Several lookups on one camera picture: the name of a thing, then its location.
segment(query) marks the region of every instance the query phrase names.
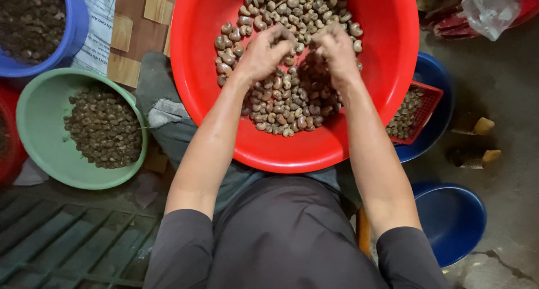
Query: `dark gray shirt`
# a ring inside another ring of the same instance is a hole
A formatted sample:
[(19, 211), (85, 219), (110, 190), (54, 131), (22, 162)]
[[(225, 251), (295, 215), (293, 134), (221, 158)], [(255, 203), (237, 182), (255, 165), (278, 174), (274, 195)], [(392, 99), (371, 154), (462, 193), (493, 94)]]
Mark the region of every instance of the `dark gray shirt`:
[(339, 203), (304, 177), (258, 181), (220, 216), (176, 210), (161, 223), (145, 289), (448, 288), (425, 234), (400, 227), (359, 250)]

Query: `wooden handle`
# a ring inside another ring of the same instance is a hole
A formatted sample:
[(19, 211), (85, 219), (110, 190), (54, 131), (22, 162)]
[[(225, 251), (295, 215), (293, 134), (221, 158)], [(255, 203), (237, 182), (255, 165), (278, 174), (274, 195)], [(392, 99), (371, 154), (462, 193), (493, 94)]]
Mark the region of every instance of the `wooden handle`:
[(371, 227), (369, 220), (367, 219), (367, 214), (365, 213), (365, 207), (361, 207), (356, 214), (356, 236), (357, 244), (359, 245), (361, 251), (365, 253), (367, 258), (370, 258)]

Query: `dark blue plastic bowl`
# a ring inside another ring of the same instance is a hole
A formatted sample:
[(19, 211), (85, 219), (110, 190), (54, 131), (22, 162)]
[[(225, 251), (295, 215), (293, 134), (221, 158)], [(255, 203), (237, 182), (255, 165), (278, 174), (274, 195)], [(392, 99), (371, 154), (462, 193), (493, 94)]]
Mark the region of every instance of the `dark blue plastic bowl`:
[(395, 146), (401, 163), (415, 159), (430, 149), (446, 131), (449, 120), (455, 108), (455, 93), (449, 75), (443, 65), (424, 52), (417, 55), (414, 81), (440, 88), (444, 91), (427, 126), (423, 128), (417, 139), (411, 145)]
[(8, 58), (0, 49), (0, 77), (21, 78), (52, 69), (64, 59), (72, 59), (82, 48), (88, 35), (89, 17), (84, 0), (66, 1), (66, 27), (64, 37), (56, 51), (43, 63), (24, 65)]
[(481, 240), (487, 212), (475, 193), (456, 184), (412, 185), (421, 227), (440, 267), (458, 262)]

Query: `person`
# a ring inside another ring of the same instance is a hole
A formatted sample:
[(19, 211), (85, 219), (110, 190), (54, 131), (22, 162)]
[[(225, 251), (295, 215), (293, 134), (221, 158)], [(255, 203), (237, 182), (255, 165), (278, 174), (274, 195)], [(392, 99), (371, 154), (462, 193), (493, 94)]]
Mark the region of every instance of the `person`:
[(245, 93), (296, 45), (286, 28), (274, 25), (250, 42), (199, 128), (176, 94), (168, 59), (143, 58), (138, 105), (177, 167), (145, 289), (448, 288), (349, 36), (331, 24), (312, 41), (343, 97), (345, 164), (377, 239), (380, 270), (355, 242), (349, 213), (358, 203), (338, 181), (345, 168), (275, 175), (232, 159)]

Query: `metal grate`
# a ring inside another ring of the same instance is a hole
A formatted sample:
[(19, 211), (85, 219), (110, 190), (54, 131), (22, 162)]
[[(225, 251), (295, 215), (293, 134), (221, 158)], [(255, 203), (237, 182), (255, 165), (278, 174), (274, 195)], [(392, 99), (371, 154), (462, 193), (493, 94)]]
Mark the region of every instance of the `metal grate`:
[(160, 221), (0, 195), (0, 288), (141, 288)]

